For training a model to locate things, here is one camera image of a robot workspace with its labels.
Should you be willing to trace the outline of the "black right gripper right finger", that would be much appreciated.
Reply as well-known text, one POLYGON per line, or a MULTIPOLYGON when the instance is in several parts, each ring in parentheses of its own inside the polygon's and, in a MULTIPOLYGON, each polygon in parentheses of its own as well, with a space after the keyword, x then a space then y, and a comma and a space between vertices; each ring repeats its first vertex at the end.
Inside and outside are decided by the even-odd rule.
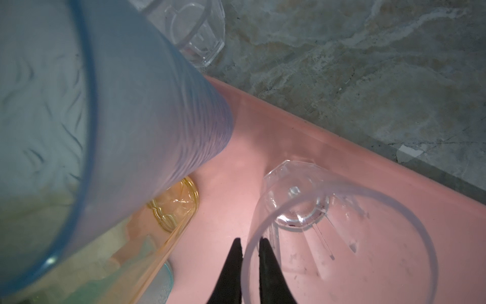
POLYGON ((259 241, 259 299, 261 304, 297 304, 267 238, 259 241))

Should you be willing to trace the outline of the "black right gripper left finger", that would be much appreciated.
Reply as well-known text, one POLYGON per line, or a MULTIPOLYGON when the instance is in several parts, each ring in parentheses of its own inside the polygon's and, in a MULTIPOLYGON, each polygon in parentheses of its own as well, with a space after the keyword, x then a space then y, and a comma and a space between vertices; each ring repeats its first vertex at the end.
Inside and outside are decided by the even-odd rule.
POLYGON ((240 274, 242 269, 242 245, 240 238, 235 238, 224 266, 220 272, 215 289, 207 304, 241 304, 242 292, 240 274))

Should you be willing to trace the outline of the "clear faceted glass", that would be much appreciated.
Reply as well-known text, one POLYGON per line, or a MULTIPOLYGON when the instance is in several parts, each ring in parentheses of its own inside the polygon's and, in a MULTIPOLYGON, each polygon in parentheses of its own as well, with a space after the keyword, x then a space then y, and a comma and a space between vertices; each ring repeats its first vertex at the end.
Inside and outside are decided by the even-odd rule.
POLYGON ((242 265, 242 299, 259 303, 261 239, 297 303, 433 303, 432 239, 401 202, 314 163, 263 178, 242 265))

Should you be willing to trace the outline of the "orange translucent cup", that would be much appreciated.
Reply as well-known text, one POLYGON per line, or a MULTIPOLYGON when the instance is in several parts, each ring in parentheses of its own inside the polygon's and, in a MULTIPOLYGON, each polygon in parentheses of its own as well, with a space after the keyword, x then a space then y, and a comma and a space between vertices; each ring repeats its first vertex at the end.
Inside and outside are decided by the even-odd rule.
POLYGON ((199 206, 189 177, 1 303, 137 303, 199 206))

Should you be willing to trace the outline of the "pink plastic tray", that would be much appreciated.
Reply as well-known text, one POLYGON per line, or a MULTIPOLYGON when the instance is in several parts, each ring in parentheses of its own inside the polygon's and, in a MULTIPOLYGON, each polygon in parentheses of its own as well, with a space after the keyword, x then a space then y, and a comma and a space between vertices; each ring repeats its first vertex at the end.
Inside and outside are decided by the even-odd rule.
POLYGON ((409 208, 437 254, 433 303, 485 302, 485 207, 216 79, 236 112, 229 145, 193 173, 201 205, 170 257, 170 303, 205 303, 235 238, 248 241, 263 176, 288 159, 315 163, 409 208))

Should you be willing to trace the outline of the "blue translucent cup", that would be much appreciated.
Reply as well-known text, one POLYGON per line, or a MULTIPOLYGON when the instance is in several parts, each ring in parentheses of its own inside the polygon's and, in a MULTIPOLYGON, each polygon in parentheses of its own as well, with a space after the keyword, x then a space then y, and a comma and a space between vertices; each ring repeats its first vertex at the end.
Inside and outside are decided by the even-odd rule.
POLYGON ((1 296, 219 154, 229 104, 129 1, 1 2, 1 296))

